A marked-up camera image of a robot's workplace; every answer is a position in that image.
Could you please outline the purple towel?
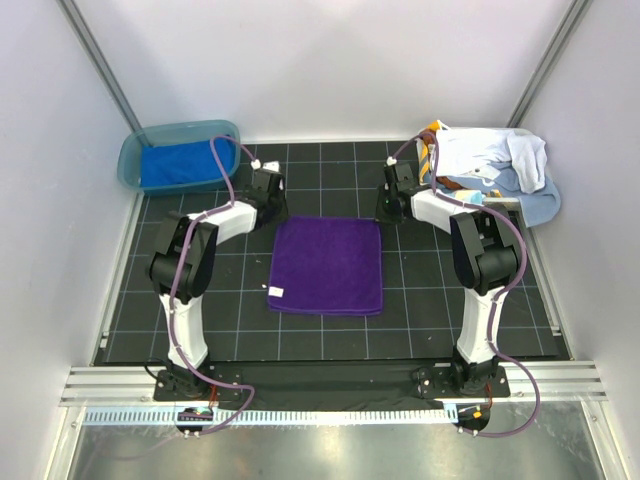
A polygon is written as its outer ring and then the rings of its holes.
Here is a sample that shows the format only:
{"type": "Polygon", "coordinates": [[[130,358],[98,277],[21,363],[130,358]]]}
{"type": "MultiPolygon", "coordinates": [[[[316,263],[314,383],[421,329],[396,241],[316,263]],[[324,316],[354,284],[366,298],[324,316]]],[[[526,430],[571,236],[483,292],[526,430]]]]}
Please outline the purple towel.
{"type": "Polygon", "coordinates": [[[292,216],[275,235],[271,310],[328,316],[383,309],[382,239],[370,219],[292,216]]]}

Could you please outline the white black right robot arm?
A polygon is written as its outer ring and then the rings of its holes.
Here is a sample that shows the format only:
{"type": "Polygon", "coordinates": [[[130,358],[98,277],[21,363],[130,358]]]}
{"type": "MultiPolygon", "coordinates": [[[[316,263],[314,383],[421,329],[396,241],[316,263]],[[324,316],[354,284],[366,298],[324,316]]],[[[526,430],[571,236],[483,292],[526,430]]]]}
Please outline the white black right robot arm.
{"type": "Polygon", "coordinates": [[[505,210],[467,203],[419,183],[412,168],[390,157],[378,188],[375,220],[406,219],[450,235],[454,272],[464,288],[462,330],[453,348],[452,388],[473,396],[497,375],[497,334],[511,287],[526,269],[526,246],[505,210]]]}

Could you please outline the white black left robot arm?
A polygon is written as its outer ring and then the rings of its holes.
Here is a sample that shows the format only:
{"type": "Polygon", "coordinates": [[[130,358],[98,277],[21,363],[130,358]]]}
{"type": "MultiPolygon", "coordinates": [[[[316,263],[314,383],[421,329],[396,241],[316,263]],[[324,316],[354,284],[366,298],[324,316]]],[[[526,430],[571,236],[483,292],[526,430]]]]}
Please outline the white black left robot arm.
{"type": "Polygon", "coordinates": [[[202,297],[212,278],[217,247],[288,218],[280,164],[255,161],[252,168],[252,183],[240,197],[209,211],[169,213],[147,269],[164,308],[169,335],[168,366],[160,381],[175,382],[190,400],[203,399],[212,386],[202,297]]]}

